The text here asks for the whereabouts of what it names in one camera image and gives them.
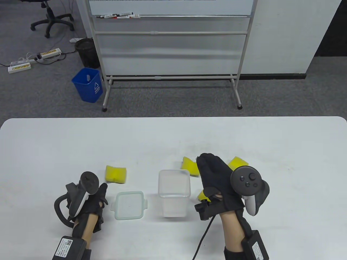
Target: black trash bin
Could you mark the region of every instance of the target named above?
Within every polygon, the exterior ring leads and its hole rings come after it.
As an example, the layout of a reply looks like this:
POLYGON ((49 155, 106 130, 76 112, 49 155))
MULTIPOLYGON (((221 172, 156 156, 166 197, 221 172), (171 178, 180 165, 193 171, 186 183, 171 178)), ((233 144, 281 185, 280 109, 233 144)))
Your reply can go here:
POLYGON ((97 69, 100 67, 93 38, 79 40, 75 43, 75 50, 78 52, 82 63, 86 68, 97 69))

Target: metal frame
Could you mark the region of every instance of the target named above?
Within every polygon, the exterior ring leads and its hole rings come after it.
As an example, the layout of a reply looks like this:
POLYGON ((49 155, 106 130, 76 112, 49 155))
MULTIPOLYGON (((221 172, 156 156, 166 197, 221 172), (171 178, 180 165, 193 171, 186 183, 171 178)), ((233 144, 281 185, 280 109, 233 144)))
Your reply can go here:
POLYGON ((252 29, 252 24, 254 20, 254 14, 256 10, 256 6, 258 3, 258 0, 253 0, 253 6, 252 6, 252 11, 249 16, 243 16, 243 15, 206 15, 206 16, 186 16, 186 15, 141 15, 141 17, 244 17, 244 18, 249 18, 248 22, 248 28, 247 31, 227 31, 227 32, 158 32, 158 31, 152 31, 152 32, 104 32, 104 31, 96 31, 95 26, 94 26, 94 19, 91 15, 91 10, 90 10, 90 5, 89 1, 86 0, 87 2, 87 8, 88 8, 88 13, 89 13, 89 19, 90 19, 90 25, 91 25, 91 32, 93 35, 94 43, 95 43, 95 48, 96 52, 99 56, 100 60, 100 66, 101 66, 101 71, 105 83, 105 88, 106 88, 106 94, 104 98, 104 102, 102 105, 102 111, 107 111, 107 102, 110 96, 110 91, 111 91, 111 85, 114 80, 223 80, 227 79, 230 80, 230 83, 232 84, 233 90, 235 92, 236 96, 236 101, 237 101, 237 108, 242 109, 242 104, 241 104, 241 99, 239 96, 239 93, 237 91, 237 87, 239 85, 240 81, 240 75, 242 71, 242 66, 243 66, 243 61, 245 59, 245 54, 246 54, 246 49, 248 45, 248 40, 249 40, 249 35, 251 33, 252 29), (103 64, 102 60, 102 55, 99 47, 99 41, 97 38, 97 35, 245 35, 245 42, 243 45, 242 53, 241 53, 241 59, 238 67, 238 71, 236 75, 229 74, 225 76, 201 76, 201 75, 172 75, 172 76, 113 76, 113 75, 106 75, 105 74, 105 67, 103 64))

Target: hand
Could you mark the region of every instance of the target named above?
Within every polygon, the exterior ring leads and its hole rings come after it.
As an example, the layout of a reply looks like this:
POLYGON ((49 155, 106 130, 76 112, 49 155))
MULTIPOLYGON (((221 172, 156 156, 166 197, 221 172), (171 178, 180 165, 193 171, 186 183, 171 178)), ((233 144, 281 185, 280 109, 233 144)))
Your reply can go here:
POLYGON ((226 211, 242 209, 244 204, 241 196, 231 187, 232 170, 221 158, 213 154, 202 154, 196 158, 205 196, 212 199, 222 199, 226 211))
POLYGON ((98 191, 94 195, 89 195, 88 199, 84 202, 81 211, 75 218, 72 219, 72 221, 75 222, 76 219, 84 214, 96 214, 98 215, 98 221, 95 225, 93 233, 100 231, 101 224, 104 223, 102 210, 105 207, 105 204, 108 205, 108 202, 105 198, 106 190, 107 184, 101 184, 98 191))

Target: clear plastic container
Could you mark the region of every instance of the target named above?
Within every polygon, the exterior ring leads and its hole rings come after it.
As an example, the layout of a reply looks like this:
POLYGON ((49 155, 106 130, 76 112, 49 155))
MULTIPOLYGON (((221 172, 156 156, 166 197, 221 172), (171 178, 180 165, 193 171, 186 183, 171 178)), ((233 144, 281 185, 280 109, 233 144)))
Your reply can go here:
POLYGON ((187 170, 159 172, 158 194, 164 217, 185 217, 191 195, 191 180, 187 170))

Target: chair base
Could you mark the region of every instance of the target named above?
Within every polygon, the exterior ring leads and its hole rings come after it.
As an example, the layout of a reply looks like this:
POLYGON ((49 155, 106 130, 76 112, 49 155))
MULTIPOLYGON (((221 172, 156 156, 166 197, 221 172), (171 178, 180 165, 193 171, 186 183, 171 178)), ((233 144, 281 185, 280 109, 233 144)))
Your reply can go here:
POLYGON ((46 28, 46 33, 44 35, 46 38, 50 37, 49 33, 50 33, 50 30, 51 30, 53 24, 66 24, 66 25, 68 25, 70 27, 70 31, 74 31, 75 30, 74 25, 72 23, 70 23, 68 21, 62 20, 62 18, 68 17, 70 19, 70 21, 73 21, 74 18, 72 17, 72 14, 64 14, 64 15, 54 16, 52 9, 50 7, 47 7, 46 17, 47 17, 47 19, 44 19, 44 20, 32 23, 31 26, 30 26, 30 29, 32 31, 35 31, 36 30, 36 28, 35 28, 36 25, 48 24, 48 26, 46 28))

